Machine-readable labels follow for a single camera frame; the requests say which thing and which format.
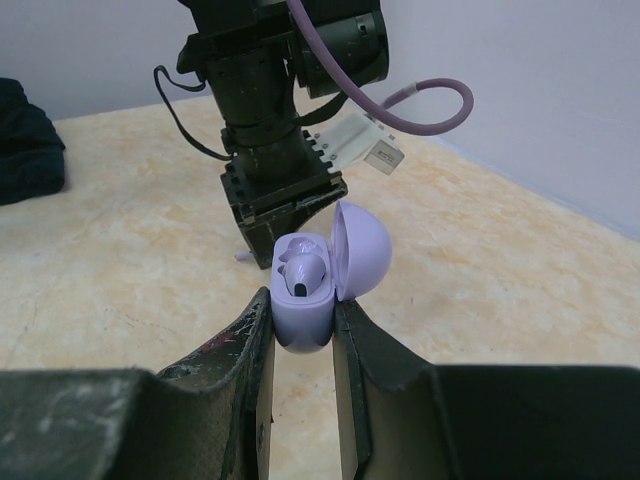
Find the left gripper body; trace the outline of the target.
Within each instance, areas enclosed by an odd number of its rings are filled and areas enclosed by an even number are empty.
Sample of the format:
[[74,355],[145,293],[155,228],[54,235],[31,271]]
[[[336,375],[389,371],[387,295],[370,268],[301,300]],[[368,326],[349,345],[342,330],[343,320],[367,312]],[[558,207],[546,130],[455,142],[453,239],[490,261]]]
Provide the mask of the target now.
[[226,165],[221,182],[234,220],[262,270],[271,267],[280,237],[299,231],[348,193],[342,174],[329,172],[320,153],[309,144],[301,168],[282,181],[261,183],[247,172],[235,159]]

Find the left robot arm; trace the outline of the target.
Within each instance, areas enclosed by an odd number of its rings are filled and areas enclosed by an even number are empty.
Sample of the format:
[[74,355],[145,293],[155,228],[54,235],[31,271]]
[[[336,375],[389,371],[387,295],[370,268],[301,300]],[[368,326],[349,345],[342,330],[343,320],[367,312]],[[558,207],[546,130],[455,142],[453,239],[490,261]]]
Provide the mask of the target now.
[[191,1],[196,32],[176,69],[210,89],[222,115],[221,182],[250,253],[268,268],[276,240],[347,194],[310,127],[347,97],[283,1]]

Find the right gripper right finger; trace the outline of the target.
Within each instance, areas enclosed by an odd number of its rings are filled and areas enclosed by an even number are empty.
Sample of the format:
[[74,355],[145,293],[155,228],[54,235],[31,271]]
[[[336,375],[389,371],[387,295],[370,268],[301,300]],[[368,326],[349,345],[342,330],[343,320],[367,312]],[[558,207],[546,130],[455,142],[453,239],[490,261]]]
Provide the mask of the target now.
[[435,365],[362,307],[335,310],[346,479],[635,479],[639,372]]

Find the purple earbud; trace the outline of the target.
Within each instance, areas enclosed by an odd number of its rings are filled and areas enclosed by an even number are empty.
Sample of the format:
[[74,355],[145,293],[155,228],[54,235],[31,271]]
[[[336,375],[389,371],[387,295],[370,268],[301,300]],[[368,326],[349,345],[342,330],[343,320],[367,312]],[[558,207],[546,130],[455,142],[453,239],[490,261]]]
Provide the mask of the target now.
[[253,258],[253,254],[250,251],[239,252],[235,255],[237,261],[246,261]]
[[318,290],[326,276],[327,267],[320,255],[297,253],[283,256],[284,277],[288,292],[293,297],[309,297]]

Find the purple earbud charging case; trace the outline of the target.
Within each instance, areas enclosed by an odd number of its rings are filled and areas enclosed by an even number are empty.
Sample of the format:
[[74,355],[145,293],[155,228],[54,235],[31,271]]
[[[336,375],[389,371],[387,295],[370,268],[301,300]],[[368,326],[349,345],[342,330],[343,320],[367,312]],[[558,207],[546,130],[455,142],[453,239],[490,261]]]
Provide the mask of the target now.
[[[309,297],[293,297],[280,273],[283,256],[297,253],[318,254],[327,267],[320,288]],[[391,259],[386,226],[369,210],[347,201],[336,204],[330,237],[309,232],[280,237],[274,245],[269,287],[279,344],[295,354],[324,348],[333,334],[336,304],[377,287]]]

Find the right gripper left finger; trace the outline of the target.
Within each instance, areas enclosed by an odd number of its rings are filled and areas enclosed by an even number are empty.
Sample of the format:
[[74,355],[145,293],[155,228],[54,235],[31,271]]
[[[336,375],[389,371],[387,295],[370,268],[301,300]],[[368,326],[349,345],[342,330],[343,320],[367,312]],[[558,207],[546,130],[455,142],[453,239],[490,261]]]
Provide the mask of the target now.
[[157,373],[5,370],[5,479],[265,479],[275,340],[270,294]]

